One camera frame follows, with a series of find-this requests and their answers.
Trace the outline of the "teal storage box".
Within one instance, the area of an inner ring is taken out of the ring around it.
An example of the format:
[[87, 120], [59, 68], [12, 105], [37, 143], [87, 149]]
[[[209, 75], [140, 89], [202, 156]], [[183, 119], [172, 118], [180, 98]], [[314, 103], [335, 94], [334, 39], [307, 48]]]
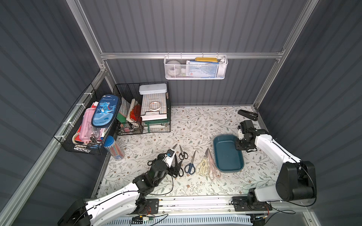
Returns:
[[241, 151], [236, 149], [235, 135], [219, 135], [214, 138], [213, 146], [215, 163], [222, 173], [235, 173], [244, 168], [244, 158]]

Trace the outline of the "small black scissors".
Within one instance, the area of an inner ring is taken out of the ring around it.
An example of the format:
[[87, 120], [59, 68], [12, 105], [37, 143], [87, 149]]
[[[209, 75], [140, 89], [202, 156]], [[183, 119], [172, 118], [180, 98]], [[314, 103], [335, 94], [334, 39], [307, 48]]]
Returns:
[[179, 146], [179, 148], [180, 148], [179, 158], [181, 160], [188, 159], [189, 155], [185, 151], [183, 151], [182, 146]]

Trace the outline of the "blue handled scissors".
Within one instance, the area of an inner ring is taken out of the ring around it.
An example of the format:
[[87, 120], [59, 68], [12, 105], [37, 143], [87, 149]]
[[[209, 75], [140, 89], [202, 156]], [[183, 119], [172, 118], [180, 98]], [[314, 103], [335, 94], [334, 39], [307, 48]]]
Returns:
[[196, 168], [194, 166], [194, 160], [195, 160], [195, 155], [196, 155], [196, 151], [194, 151], [194, 154], [190, 160], [190, 163], [188, 163], [185, 167], [184, 167], [184, 172], [187, 174], [194, 174], [196, 171]]

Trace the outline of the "yellow handled scissors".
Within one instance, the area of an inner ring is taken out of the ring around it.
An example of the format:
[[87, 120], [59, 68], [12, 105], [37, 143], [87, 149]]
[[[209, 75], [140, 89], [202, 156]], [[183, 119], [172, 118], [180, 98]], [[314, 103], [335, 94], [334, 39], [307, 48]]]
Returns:
[[196, 172], [199, 175], [203, 175], [203, 176], [208, 176], [209, 175], [209, 163], [208, 163], [208, 154], [209, 154], [209, 149], [207, 149], [205, 151], [205, 155], [203, 157], [203, 159], [201, 160], [201, 162], [197, 165], [196, 167]]

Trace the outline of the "pink handled scissors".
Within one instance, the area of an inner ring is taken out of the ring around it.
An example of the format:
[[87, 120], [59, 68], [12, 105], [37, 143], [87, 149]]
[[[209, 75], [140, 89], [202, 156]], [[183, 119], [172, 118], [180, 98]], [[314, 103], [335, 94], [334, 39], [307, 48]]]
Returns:
[[209, 148], [207, 149], [207, 156], [209, 159], [209, 177], [211, 180], [220, 179], [221, 173], [216, 167], [215, 161], [211, 156]]

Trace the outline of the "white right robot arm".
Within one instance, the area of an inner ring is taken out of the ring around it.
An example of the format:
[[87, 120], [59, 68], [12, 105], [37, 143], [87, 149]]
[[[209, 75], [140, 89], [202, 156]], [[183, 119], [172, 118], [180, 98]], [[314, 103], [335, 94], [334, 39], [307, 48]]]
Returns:
[[238, 151], [263, 151], [280, 170], [275, 185], [249, 190], [245, 201], [248, 208], [255, 210], [260, 205], [273, 201], [292, 203], [306, 199], [317, 200], [314, 164], [302, 161], [287, 151], [268, 131], [255, 128], [251, 120], [242, 121], [238, 126], [235, 144]]

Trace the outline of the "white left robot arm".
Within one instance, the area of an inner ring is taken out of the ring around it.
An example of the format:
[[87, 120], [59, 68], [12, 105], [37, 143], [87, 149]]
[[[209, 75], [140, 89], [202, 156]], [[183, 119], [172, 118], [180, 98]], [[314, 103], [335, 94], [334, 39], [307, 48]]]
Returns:
[[145, 196], [151, 194], [166, 175], [169, 174], [175, 152], [168, 150], [160, 154], [150, 169], [137, 176], [122, 189], [99, 199], [76, 200], [60, 218], [59, 226], [102, 226], [119, 216], [146, 207]]

